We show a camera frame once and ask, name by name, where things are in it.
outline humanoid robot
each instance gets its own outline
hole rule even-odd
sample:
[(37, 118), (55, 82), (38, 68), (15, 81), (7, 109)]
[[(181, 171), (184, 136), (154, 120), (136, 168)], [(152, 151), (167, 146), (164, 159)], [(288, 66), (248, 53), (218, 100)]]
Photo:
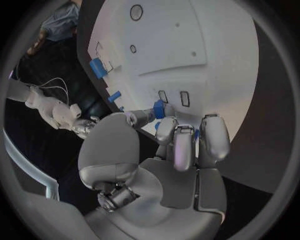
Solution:
[[(86, 187), (98, 191), (104, 220), (96, 221), (103, 226), (113, 223), (128, 239), (210, 239), (224, 221), (226, 191), (216, 162), (229, 153), (230, 140), (217, 114), (204, 116), (196, 130), (179, 124), (174, 108), (158, 100), (147, 110), (113, 113), (101, 121), (80, 119), (77, 104), (68, 106), (13, 79), (7, 98), (37, 109), (53, 128), (85, 139), (79, 175)], [(139, 159), (136, 130), (155, 119), (161, 120), (155, 134), (159, 147), (153, 158)], [(102, 231), (118, 239), (116, 231)]]

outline person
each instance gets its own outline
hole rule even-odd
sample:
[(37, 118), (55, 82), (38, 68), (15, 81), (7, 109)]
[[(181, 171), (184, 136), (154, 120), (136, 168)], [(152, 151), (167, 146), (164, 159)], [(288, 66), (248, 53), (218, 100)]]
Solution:
[(47, 18), (41, 25), (37, 40), (27, 50), (27, 54), (35, 55), (47, 39), (58, 42), (76, 34), (81, 4), (82, 0), (70, 0)]

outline circular hole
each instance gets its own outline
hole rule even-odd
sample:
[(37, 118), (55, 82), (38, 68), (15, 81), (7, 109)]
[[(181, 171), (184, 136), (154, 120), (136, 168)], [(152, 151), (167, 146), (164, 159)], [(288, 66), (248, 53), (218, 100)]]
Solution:
[(133, 21), (138, 21), (143, 15), (143, 8), (141, 5), (133, 5), (130, 9), (130, 17)]
[(131, 45), (131, 46), (130, 46), (130, 51), (131, 51), (133, 54), (135, 54), (135, 53), (137, 52), (136, 46)]

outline black background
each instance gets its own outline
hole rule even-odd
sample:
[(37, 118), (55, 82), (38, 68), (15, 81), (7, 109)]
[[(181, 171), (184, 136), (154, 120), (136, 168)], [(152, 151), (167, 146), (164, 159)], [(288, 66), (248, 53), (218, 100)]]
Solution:
[[(298, 1), (296, 0), (264, 0), (267, 2), (281, 19), (287, 24), (296, 38), (300, 39), (300, 13)], [(14, 30), (17, 22), (24, 16), (34, 4), (34, 1), (7, 1), (1, 2), (1, 29), (0, 29), (0, 48), (2, 49), (8, 36)], [(277, 224), (263, 238), (264, 240), (288, 239), (298, 235), (299, 210), (297, 203), (300, 203), (300, 193), (297, 191), (293, 201), (287, 211), (283, 214)], [(35, 239), (30, 231), (19, 220), (13, 212), (4, 193), (0, 192), (0, 221), (1, 234), (10, 239)]]

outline white wire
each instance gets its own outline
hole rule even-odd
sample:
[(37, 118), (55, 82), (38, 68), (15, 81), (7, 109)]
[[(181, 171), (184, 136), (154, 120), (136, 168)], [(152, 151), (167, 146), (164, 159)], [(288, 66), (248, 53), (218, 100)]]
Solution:
[[(64, 84), (64, 88), (62, 88), (61, 86), (50, 86), (50, 87), (43, 87), (49, 83), (51, 83), (52, 81), (54, 80), (61, 80)], [(34, 86), (34, 87), (38, 87), (38, 88), (41, 88), (41, 89), (54, 89), (54, 88), (58, 88), (58, 89), (62, 89), (66, 95), (66, 99), (67, 99), (67, 105), (69, 105), (69, 92), (68, 92), (68, 87), (67, 87), (67, 84), (66, 82), (61, 78), (61, 77), (54, 77), (52, 79), (50, 79), (49, 81), (43, 83), (42, 85), (35, 85), (33, 83), (26, 83), (24, 82), (25, 85), (29, 85), (29, 86)]]

